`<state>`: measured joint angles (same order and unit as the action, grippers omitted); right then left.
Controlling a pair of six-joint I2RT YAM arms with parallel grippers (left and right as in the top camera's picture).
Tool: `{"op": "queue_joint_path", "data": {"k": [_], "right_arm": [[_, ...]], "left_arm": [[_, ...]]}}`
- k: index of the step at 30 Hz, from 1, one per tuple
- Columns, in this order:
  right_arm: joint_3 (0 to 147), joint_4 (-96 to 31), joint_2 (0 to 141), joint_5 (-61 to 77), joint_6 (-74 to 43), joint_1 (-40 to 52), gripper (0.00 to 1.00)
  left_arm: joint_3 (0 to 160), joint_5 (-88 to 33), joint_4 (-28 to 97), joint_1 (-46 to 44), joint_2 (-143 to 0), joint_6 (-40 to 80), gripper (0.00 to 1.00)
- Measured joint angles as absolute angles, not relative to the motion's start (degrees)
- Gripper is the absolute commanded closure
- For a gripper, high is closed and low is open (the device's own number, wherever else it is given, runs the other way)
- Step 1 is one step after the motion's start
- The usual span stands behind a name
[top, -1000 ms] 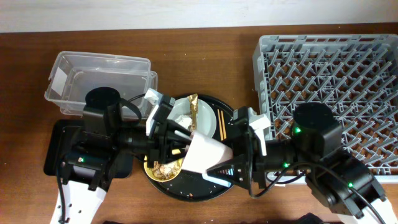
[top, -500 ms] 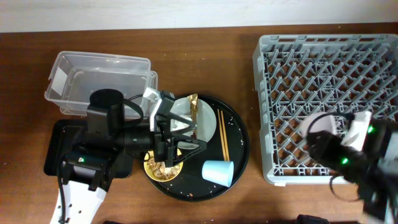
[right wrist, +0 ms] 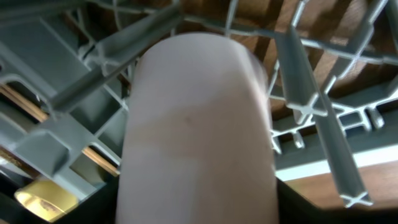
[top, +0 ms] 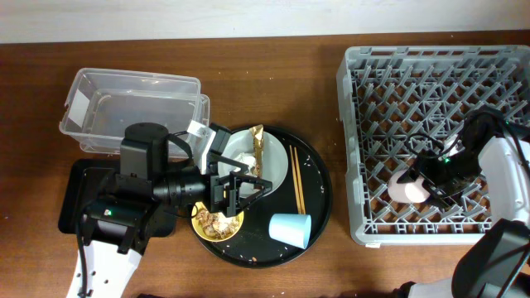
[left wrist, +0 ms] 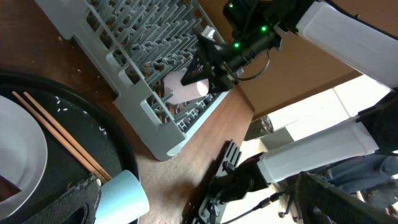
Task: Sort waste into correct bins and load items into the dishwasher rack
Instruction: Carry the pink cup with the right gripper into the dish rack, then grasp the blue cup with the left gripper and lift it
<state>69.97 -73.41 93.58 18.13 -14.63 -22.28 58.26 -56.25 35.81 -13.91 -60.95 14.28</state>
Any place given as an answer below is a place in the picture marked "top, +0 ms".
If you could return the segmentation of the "light blue cup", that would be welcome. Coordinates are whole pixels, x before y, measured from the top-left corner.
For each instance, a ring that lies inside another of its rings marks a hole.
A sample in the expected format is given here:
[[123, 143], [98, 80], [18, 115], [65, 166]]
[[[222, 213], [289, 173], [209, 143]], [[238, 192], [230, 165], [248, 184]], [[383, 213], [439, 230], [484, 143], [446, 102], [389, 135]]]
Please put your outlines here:
[[306, 249], [311, 236], [311, 216], [309, 214], [274, 214], [268, 226], [270, 238]]

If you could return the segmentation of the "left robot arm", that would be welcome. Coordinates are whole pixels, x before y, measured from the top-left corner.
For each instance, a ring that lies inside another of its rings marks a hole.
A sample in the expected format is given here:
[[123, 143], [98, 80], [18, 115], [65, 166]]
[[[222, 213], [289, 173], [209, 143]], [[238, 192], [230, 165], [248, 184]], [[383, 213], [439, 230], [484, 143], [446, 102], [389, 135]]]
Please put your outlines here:
[[128, 126], [119, 168], [94, 190], [80, 190], [89, 197], [71, 211], [78, 254], [69, 297], [121, 296], [168, 217], [202, 203], [230, 218], [271, 192], [271, 181], [223, 155], [228, 128], [192, 121], [186, 133], [199, 137], [202, 147], [193, 151], [179, 132], [158, 123]]

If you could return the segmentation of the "yellow bowl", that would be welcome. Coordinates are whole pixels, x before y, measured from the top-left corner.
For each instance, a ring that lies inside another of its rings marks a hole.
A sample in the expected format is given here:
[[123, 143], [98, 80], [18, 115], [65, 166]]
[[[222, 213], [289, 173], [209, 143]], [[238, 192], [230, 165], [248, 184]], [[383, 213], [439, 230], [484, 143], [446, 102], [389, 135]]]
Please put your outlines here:
[[225, 217], [222, 212], [210, 213], [201, 202], [195, 203], [191, 216], [194, 231], [210, 242], [223, 242], [232, 238], [241, 229], [244, 220], [244, 212]]

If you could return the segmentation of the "pink cup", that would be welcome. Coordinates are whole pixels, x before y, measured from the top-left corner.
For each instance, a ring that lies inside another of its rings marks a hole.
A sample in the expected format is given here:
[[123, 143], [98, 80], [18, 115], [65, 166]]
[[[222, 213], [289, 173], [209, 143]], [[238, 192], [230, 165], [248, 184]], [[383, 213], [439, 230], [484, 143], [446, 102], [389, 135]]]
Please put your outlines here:
[[398, 179], [407, 171], [400, 170], [393, 174], [388, 182], [388, 194], [398, 203], [419, 204], [425, 202], [430, 193], [422, 186], [424, 178], [419, 176], [413, 182], [398, 183]]

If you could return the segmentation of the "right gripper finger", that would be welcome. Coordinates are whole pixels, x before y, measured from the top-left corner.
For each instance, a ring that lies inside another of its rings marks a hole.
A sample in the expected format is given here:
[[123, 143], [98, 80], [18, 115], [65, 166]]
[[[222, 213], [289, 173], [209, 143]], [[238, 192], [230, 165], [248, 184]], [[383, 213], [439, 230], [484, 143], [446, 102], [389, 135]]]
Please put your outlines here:
[[423, 168], [425, 159], [416, 159], [409, 168], [397, 178], [398, 184], [415, 183], [417, 180], [424, 180]]
[[425, 204], [435, 207], [452, 207], [456, 205], [455, 199], [460, 195], [454, 188], [444, 189], [427, 182], [423, 182], [422, 187], [427, 191]]

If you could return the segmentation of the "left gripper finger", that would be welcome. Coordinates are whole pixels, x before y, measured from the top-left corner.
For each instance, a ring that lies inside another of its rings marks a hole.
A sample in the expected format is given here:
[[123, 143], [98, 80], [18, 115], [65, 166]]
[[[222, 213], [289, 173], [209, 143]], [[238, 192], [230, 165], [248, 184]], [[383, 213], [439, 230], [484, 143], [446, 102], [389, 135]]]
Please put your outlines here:
[[230, 166], [235, 166], [236, 168], [240, 169], [239, 172], [229, 172], [229, 174], [225, 176], [220, 176], [217, 172], [212, 172], [210, 174], [211, 182], [263, 182], [262, 178], [246, 175], [248, 166], [242, 162], [238, 162], [215, 153], [210, 154], [210, 161], [213, 163], [223, 163]]
[[256, 185], [243, 182], [238, 191], [238, 207], [240, 209], [247, 209], [264, 196], [267, 196], [271, 191], [272, 182], [269, 180], [260, 180]]

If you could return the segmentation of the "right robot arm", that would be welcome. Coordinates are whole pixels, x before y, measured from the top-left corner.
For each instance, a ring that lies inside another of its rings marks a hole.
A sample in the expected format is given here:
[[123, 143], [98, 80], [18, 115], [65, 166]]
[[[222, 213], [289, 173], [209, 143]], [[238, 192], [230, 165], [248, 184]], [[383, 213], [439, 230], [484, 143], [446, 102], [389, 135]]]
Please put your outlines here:
[[396, 297], [527, 297], [529, 276], [529, 129], [494, 108], [471, 111], [458, 132], [457, 153], [440, 144], [392, 175], [388, 194], [400, 203], [445, 207], [452, 195], [484, 175], [493, 227], [459, 260], [453, 275], [432, 283], [409, 281]]

